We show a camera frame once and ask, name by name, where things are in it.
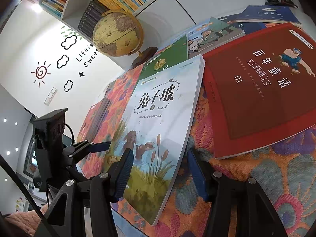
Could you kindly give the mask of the white wall switch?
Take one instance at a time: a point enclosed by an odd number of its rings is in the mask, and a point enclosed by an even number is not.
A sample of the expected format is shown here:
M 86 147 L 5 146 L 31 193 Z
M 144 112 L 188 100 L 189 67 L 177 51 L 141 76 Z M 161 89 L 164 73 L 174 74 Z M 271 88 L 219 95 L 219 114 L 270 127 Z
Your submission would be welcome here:
M 51 101 L 53 100 L 54 96 L 56 95 L 57 93 L 57 89 L 55 87 L 53 87 L 50 91 L 50 93 L 48 94 L 48 96 L 46 97 L 45 101 L 44 101 L 44 104 L 46 106 L 49 106 Z

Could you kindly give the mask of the red fairy tale book 01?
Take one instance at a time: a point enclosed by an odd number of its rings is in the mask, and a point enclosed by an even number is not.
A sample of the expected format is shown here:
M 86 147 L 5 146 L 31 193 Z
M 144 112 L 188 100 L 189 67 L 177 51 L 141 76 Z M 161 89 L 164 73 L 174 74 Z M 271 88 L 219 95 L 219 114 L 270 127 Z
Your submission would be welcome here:
M 315 125 L 315 40 L 291 23 L 203 56 L 214 156 L 270 146 Z

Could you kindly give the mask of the illustrated figures book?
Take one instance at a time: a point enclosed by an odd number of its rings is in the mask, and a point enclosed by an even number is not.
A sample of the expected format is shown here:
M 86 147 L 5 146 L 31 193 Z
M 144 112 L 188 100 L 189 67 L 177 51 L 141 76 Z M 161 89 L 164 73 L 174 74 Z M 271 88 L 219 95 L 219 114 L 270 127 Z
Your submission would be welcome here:
M 187 51 L 189 58 L 199 54 L 203 55 L 243 36 L 245 36 L 244 30 L 233 23 L 227 23 L 224 20 L 210 17 L 208 20 L 191 27 L 187 31 Z

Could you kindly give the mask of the black book set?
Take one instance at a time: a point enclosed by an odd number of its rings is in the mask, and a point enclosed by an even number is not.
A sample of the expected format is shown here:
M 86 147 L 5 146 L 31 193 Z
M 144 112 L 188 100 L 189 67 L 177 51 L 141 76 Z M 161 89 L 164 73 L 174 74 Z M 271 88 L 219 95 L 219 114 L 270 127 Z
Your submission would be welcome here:
M 88 7 L 81 17 L 78 29 L 89 38 L 92 38 L 94 27 L 102 18 L 102 14 L 107 12 L 108 10 L 109 9 L 98 0 L 90 1 Z

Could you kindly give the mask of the white rabbit slope book 1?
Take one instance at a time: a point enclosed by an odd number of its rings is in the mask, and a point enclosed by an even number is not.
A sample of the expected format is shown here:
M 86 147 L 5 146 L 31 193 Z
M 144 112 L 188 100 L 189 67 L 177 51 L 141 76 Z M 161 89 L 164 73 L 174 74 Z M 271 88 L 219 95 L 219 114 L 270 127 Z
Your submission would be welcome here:
M 159 221 L 182 162 L 204 67 L 200 55 L 173 66 L 145 66 L 105 157 L 109 169 L 132 150 L 123 196 L 151 225 Z

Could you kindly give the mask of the white bookshelf cabinet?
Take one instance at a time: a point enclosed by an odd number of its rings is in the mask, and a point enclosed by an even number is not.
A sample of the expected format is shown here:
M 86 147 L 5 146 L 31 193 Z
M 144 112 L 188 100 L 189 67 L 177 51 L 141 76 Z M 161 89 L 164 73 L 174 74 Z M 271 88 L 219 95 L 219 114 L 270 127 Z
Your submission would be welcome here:
M 78 32 L 92 43 L 91 38 L 79 31 L 78 25 L 88 4 L 92 0 L 67 0 L 61 17 L 56 16 L 43 6 L 45 0 L 39 0 L 42 8 L 53 17 Z M 158 47 L 179 32 L 202 22 L 209 17 L 221 17 L 240 13 L 248 5 L 261 5 L 266 0 L 149 0 L 133 15 L 144 30 L 144 42 L 141 51 L 148 47 Z

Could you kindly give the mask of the dark blue book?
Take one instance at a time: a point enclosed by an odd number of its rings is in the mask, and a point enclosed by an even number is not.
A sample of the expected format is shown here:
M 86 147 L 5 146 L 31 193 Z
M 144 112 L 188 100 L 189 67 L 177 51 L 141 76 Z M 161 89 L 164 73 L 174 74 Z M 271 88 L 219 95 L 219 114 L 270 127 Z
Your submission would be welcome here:
M 238 15 L 236 21 L 240 23 L 292 23 L 296 27 L 303 27 L 288 7 L 276 5 L 249 5 Z

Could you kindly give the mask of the green cover book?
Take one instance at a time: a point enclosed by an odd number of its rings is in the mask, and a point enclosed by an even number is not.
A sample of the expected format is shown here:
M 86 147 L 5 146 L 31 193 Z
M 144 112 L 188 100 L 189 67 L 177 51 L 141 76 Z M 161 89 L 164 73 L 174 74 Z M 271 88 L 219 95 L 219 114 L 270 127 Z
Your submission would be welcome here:
M 188 60 L 187 37 L 186 34 L 184 34 L 174 43 L 158 51 L 151 60 L 144 64 L 139 80 L 145 79 L 186 60 Z

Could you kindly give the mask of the floral orange tablecloth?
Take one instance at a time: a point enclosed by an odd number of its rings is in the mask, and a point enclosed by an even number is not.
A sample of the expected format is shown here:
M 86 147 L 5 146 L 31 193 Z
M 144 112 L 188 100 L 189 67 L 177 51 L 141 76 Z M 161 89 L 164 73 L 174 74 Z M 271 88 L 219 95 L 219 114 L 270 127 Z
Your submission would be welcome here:
M 172 66 L 122 74 L 78 135 L 104 152 L 85 177 L 133 154 L 111 206 L 147 236 L 313 236 L 315 41 L 291 23 Z

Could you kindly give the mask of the antique yellow globe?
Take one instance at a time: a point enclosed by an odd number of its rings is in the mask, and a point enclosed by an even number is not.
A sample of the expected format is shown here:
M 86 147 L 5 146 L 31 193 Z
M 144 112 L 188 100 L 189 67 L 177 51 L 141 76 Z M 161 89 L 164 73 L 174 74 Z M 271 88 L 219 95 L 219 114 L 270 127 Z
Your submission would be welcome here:
M 104 12 L 93 29 L 92 40 L 97 50 L 107 56 L 136 54 L 134 61 L 129 63 L 131 69 L 145 63 L 157 52 L 157 47 L 140 50 L 144 30 L 136 17 L 122 10 Z

